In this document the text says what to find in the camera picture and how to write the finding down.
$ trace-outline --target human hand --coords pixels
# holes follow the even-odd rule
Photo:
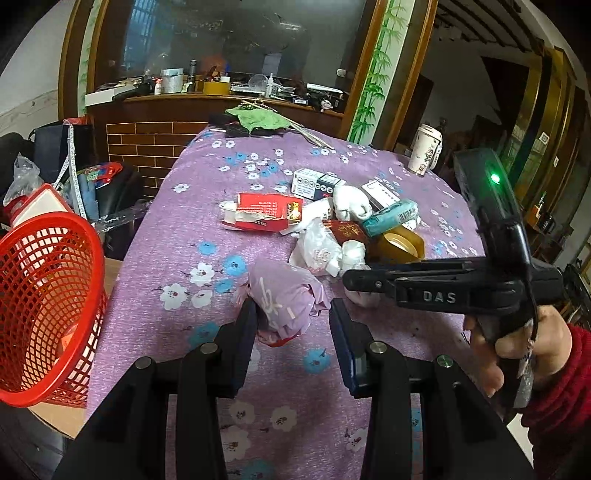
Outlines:
[[[553,306],[538,307],[538,336],[534,344],[536,363],[534,388],[544,388],[566,365],[573,346],[573,338],[564,319]],[[498,366],[499,357],[520,359],[527,352],[531,326],[523,327],[496,341],[495,348],[488,344],[471,316],[464,318],[464,330],[470,330],[470,348],[479,363],[480,386],[491,397],[501,389],[505,378]]]

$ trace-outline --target metal screw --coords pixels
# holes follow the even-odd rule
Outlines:
[[[148,368],[150,365],[152,365],[152,359],[149,356],[143,356],[138,358],[134,365],[136,368],[143,370],[144,368]]]
[[[437,363],[440,367],[443,368],[450,368],[453,365],[453,360],[451,357],[447,355],[439,355],[437,357]]]
[[[204,355],[210,355],[217,352],[217,344],[213,342],[204,343],[199,349]]]
[[[369,349],[373,353],[385,353],[388,350],[388,345],[383,342],[371,342],[369,344]]]

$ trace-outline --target red plastic basket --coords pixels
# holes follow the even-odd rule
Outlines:
[[[99,237],[73,213],[34,217],[0,240],[1,401],[86,406],[106,308],[104,276]]]

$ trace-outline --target brown tile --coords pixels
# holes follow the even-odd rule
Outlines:
[[[206,126],[207,123],[205,122],[175,122],[173,126],[173,133],[197,135]]]
[[[152,177],[155,179],[163,179],[170,168],[155,168],[155,167],[139,167],[139,172],[142,174],[143,177]]]
[[[135,145],[110,145],[109,153],[111,155],[137,155],[138,150]]]
[[[121,143],[125,145],[154,145],[154,135],[121,135]]]
[[[156,166],[162,168],[172,168],[177,157],[156,157]]]
[[[155,187],[144,187],[144,196],[156,197],[158,189]]]
[[[119,145],[121,143],[121,135],[107,135],[107,143],[109,145]]]
[[[195,135],[189,134],[172,134],[172,135],[155,135],[156,139],[154,145],[183,145],[186,146]]]
[[[144,179],[144,186],[145,187],[157,187],[158,184],[156,183],[156,179],[152,177],[142,177]]]
[[[171,134],[172,132],[172,122],[145,122],[135,124],[135,133],[137,134]]]
[[[172,157],[174,156],[173,147],[162,145],[138,145],[138,155],[147,155],[151,157]]]
[[[134,134],[135,124],[110,124],[107,125],[108,134]]]
[[[128,163],[129,165],[134,165],[137,167],[155,167],[156,163],[154,161],[154,157],[142,157],[138,155],[130,156],[126,155],[123,157],[124,162]]]

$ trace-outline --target red sweater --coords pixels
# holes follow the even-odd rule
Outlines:
[[[552,476],[591,421],[591,332],[569,325],[570,358],[552,387],[534,396],[521,423],[529,427],[534,468],[540,480]]]

